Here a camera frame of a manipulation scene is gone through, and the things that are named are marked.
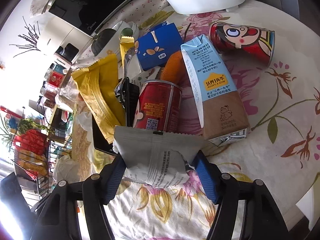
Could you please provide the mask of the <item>cream air fryer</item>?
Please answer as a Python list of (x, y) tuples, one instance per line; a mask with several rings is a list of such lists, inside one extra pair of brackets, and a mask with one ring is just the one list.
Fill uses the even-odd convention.
[(92, 42), (93, 39), (89, 35), (54, 16), (41, 32), (37, 49), (45, 55), (57, 54), (74, 63)]

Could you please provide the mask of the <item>yellow snack bag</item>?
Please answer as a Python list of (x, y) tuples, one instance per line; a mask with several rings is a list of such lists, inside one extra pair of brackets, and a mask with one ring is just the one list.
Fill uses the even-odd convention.
[(125, 126), (124, 110), (121, 109), (120, 103), (114, 93), (115, 88), (119, 84), (116, 55), (108, 55), (89, 67), (76, 70), (73, 72), (72, 78), (93, 116), (102, 116), (102, 111), (97, 103), (98, 96), (95, 92), (97, 90), (120, 121), (120, 126)]

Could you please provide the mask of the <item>dried branch decoration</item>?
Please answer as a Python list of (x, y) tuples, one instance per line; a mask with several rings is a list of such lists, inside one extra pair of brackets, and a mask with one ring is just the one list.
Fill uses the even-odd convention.
[(31, 51), (40, 51), (37, 47), (37, 42), (40, 38), (39, 23), (36, 21), (35, 24), (31, 25), (26, 22), (24, 17), (22, 18), (24, 22), (24, 28), (27, 30), (27, 33), (19, 34), (18, 37), (22, 38), (25, 41), (25, 44), (11, 44), (11, 46), (15, 46), (16, 48), (21, 50), (20, 53), (14, 55), (13, 57), (17, 57)]

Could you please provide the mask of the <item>red cartoon can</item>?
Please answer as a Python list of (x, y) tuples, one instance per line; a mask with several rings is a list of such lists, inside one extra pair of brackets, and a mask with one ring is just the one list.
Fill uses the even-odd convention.
[(267, 67), (273, 59), (276, 34), (272, 30), (217, 22), (210, 27), (209, 38), (220, 54), (240, 49)]
[(177, 132), (182, 90), (163, 80), (144, 82), (140, 91), (134, 128), (152, 131)]

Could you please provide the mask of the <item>white plastic trash bin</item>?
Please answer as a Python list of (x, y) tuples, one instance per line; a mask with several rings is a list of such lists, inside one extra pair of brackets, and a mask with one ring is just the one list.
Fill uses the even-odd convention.
[(311, 187), (309, 191), (296, 203), (296, 206), (308, 219), (311, 231), (319, 219), (319, 188)]

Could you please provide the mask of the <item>white bowl with fruit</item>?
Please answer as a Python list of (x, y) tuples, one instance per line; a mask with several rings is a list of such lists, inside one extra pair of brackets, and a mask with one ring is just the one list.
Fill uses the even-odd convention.
[(134, 22), (126, 23), (125, 21), (120, 21), (112, 28), (102, 30), (93, 38), (92, 44), (76, 60), (75, 65), (78, 67), (90, 66), (111, 54), (116, 55), (118, 62), (120, 62), (120, 38), (122, 33), (128, 33), (129, 29), (135, 39), (139, 38), (139, 29)]

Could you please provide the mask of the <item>blue brown milk carton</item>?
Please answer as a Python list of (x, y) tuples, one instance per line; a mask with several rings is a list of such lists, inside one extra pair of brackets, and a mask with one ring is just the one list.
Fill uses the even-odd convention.
[(223, 146), (245, 139), (249, 121), (237, 87), (213, 44), (200, 35), (181, 45), (206, 140)]

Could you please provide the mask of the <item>blue cardboard snack box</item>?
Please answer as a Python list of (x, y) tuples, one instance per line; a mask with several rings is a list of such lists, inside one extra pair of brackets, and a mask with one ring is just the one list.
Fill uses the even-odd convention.
[(142, 70), (165, 64), (180, 50), (183, 40), (174, 23), (161, 23), (135, 42), (135, 50)]

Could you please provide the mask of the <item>orange peel piece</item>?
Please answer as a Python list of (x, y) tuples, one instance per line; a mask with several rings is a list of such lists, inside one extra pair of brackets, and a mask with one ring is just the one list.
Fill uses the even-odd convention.
[(160, 79), (178, 85), (185, 75), (186, 69), (181, 51), (173, 53), (161, 73)]

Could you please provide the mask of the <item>grey white snack wrapper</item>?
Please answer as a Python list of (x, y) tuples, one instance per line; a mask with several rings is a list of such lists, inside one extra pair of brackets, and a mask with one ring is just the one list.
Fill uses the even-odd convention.
[(203, 144), (199, 135), (116, 126), (113, 149), (125, 162), (125, 178), (165, 189), (188, 180), (187, 169)]

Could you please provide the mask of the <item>glass jar with lid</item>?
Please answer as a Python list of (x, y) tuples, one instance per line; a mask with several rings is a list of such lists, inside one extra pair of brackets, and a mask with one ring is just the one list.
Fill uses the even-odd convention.
[(55, 96), (57, 106), (65, 111), (72, 112), (75, 105), (80, 102), (79, 90), (72, 77), (64, 81)]

